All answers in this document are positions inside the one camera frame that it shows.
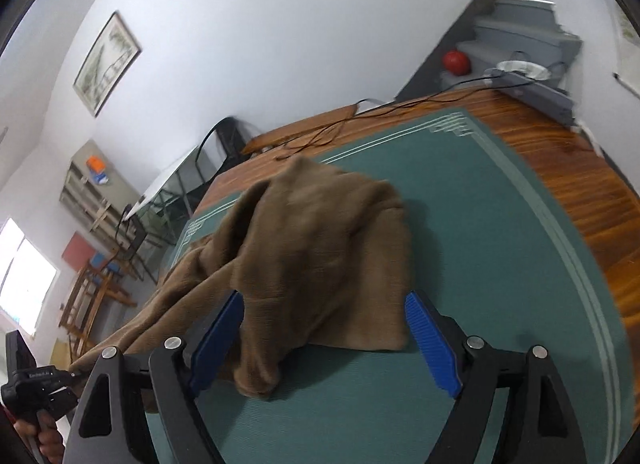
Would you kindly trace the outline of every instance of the white plate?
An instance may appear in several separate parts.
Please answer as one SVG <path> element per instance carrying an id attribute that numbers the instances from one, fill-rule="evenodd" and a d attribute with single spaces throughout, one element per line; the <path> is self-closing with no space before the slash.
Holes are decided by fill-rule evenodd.
<path id="1" fill-rule="evenodd" d="M 503 72 L 517 72 L 527 79 L 535 79 L 536 81 L 546 81 L 551 78 L 551 72 L 548 68 L 530 61 L 502 61 L 498 63 L 498 68 Z"/>

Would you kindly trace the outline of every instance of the green rug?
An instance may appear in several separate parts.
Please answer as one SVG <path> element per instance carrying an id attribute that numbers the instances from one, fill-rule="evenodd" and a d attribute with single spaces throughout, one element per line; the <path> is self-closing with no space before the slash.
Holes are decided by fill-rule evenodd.
<path id="1" fill-rule="evenodd" d="M 611 462 L 631 435 L 630 351 L 593 256 L 532 170 L 464 110 L 432 113 L 318 157 L 388 179 L 414 237 L 415 281 L 440 312 L 492 346 L 548 348 L 580 423 L 590 463 Z M 233 195 L 193 219 L 215 230 Z M 401 353 L 308 346 L 283 364 L 269 401 L 228 383 L 198 399 L 228 464 L 424 462 L 452 407 L 415 346 Z M 491 462 L 506 393 L 496 394 L 476 462 Z M 150 426 L 163 463 L 170 451 Z"/>

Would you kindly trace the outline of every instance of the brown cloth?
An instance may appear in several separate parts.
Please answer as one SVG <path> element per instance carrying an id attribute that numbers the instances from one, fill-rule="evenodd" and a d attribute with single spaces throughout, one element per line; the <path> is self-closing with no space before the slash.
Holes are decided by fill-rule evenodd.
<path id="1" fill-rule="evenodd" d="M 410 290 L 403 214 L 388 182 L 294 158 L 246 190 L 142 311 L 71 371 L 90 370 L 108 345 L 137 353 L 183 335 L 230 288 L 244 298 L 244 320 L 225 365 L 246 396 L 268 396 L 279 362 L 306 343 L 400 350 Z"/>

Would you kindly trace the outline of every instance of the red panel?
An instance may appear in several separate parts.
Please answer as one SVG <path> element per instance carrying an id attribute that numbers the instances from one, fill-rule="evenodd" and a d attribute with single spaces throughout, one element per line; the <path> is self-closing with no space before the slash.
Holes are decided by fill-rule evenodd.
<path id="1" fill-rule="evenodd" d="M 86 264 L 95 253 L 95 249 L 80 233 L 74 233 L 66 245 L 65 252 L 62 253 L 62 259 L 66 261 L 73 270 L 78 271 L 84 267 L 84 264 Z"/>

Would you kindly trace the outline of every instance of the human hand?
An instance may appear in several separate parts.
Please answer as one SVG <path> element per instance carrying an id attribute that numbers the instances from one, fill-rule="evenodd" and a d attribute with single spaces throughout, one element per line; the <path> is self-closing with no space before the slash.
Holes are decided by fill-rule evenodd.
<path id="1" fill-rule="evenodd" d="M 56 421 L 49 415 L 48 412 L 40 412 L 38 414 L 42 429 L 40 433 L 36 430 L 33 424 L 29 424 L 25 420 L 18 420 L 14 424 L 15 431 L 22 438 L 27 447 L 27 437 L 38 437 L 40 444 L 40 453 L 42 453 L 51 464 L 62 464 L 62 456 L 65 452 L 65 446 L 62 441 L 62 435 L 56 427 Z"/>

